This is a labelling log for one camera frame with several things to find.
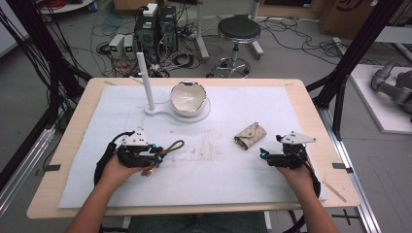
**white bowl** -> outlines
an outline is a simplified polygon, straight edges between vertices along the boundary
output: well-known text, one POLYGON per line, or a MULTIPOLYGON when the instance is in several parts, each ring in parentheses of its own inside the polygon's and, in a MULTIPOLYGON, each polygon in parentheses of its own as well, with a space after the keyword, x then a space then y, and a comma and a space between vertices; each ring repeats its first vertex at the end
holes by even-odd
POLYGON ((177 114, 193 117, 200 114, 205 106, 206 90, 199 83, 183 81, 173 87, 170 100, 177 114))

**black stool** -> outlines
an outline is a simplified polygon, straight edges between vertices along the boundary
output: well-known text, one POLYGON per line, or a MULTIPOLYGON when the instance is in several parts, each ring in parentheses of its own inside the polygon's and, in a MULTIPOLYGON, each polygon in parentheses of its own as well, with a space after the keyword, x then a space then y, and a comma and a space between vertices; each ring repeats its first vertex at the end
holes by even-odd
POLYGON ((215 70, 221 77, 233 77, 238 74, 240 78, 248 78, 251 73, 249 63, 237 57, 239 44, 250 44, 260 37, 260 26, 247 17, 229 17, 219 22, 218 33, 229 42, 234 42, 231 57, 222 58, 215 65, 215 70))

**forearm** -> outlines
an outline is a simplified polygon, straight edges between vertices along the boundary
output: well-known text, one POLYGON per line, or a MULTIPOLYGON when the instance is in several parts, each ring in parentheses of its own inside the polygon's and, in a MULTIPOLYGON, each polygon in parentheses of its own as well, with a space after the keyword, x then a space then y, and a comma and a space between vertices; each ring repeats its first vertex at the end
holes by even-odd
POLYGON ((107 203, 114 191, 112 187, 98 183, 65 232, 98 232, 107 203))
POLYGON ((308 232, 339 232, 313 191, 309 193, 297 192, 296 196, 305 215, 308 232))

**person's left hand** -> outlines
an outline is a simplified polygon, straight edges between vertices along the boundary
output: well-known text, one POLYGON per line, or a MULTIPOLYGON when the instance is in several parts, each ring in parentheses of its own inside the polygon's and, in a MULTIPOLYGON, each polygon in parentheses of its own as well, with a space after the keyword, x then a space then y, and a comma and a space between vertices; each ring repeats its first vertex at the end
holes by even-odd
POLYGON ((118 156, 115 154, 106 164, 102 177, 99 181, 99 184, 107 185, 108 187, 115 190, 120 185, 122 185, 127 179, 140 171, 143 171, 145 168, 136 167, 128 168, 120 164, 118 156))

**human hand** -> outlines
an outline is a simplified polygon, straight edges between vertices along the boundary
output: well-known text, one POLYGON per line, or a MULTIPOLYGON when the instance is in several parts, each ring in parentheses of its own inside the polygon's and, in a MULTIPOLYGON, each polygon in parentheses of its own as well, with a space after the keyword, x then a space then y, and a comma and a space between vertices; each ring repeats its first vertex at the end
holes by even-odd
POLYGON ((295 169, 276 167, 278 171, 286 178, 289 186, 297 194, 307 191, 313 192, 313 181, 309 170, 305 166, 295 169))
POLYGON ((106 164, 102 177, 98 184, 103 184, 112 190, 122 185, 133 174, 143 171, 143 167, 128 168, 120 164, 118 156, 115 154, 106 164))

